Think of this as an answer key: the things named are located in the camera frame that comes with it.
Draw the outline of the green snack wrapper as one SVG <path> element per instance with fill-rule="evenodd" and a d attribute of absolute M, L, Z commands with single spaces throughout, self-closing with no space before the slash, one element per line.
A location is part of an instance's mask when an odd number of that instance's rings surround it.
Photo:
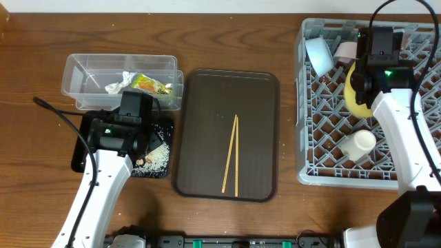
<path fill-rule="evenodd" d="M 168 95 L 172 93 L 171 84 L 163 84 L 156 79 L 152 79 L 144 74 L 138 75 L 132 82 L 132 88 L 138 89 L 149 94 Z"/>

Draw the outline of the white bowl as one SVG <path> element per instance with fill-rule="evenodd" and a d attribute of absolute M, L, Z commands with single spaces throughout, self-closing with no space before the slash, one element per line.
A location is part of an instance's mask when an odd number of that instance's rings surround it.
<path fill-rule="evenodd" d="M 334 59 L 342 63 L 350 63 L 356 59 L 357 43 L 353 41 L 346 41 L 341 43 L 335 54 Z"/>

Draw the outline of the light blue bowl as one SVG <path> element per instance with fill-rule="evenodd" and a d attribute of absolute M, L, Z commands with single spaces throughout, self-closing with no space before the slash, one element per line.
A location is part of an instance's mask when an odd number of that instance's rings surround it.
<path fill-rule="evenodd" d="M 309 60 L 318 76 L 324 76 L 334 67 L 329 47 L 322 37 L 305 41 Z"/>

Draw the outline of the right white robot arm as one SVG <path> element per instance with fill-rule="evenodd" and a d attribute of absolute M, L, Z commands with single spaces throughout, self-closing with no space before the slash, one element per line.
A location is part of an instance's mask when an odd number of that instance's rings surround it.
<path fill-rule="evenodd" d="M 376 223 L 342 234 L 343 247 L 439 247 L 440 153 L 422 113 L 412 68 L 405 61 L 365 66 L 356 60 L 345 81 L 347 109 L 374 117 L 386 138 L 399 197 Z"/>

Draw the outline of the white tissue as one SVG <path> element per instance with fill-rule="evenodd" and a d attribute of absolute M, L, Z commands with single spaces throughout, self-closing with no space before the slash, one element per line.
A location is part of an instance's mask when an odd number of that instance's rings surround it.
<path fill-rule="evenodd" d="M 111 83 L 105 86 L 105 91 L 108 94 L 118 94 L 124 87 L 127 87 L 132 79 L 137 75 L 136 72 L 124 71 L 122 73 L 123 80 L 120 83 Z"/>

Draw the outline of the yellow plate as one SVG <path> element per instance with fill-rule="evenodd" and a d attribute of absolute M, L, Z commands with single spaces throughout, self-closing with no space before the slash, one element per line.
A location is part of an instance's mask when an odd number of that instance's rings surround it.
<path fill-rule="evenodd" d="M 344 100 L 347 110 L 357 118 L 369 118 L 373 116 L 371 109 L 368 109 L 366 104 L 358 105 L 356 103 L 356 92 L 351 86 L 351 76 L 355 70 L 356 63 L 353 63 L 349 69 L 344 86 Z"/>

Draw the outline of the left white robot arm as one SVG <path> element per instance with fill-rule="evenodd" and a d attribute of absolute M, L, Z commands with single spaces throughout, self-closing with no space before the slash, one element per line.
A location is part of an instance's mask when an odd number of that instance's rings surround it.
<path fill-rule="evenodd" d="M 102 247 L 134 161 L 146 151 L 152 114 L 119 111 L 90 124 L 83 178 L 53 247 Z"/>

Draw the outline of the white cup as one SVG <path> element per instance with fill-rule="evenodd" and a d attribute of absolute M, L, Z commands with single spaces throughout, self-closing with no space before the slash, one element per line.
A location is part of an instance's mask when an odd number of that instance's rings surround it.
<path fill-rule="evenodd" d="M 370 153 L 376 145 L 374 134 L 368 130 L 359 130 L 350 134 L 340 145 L 340 150 L 348 159 L 356 162 Z"/>

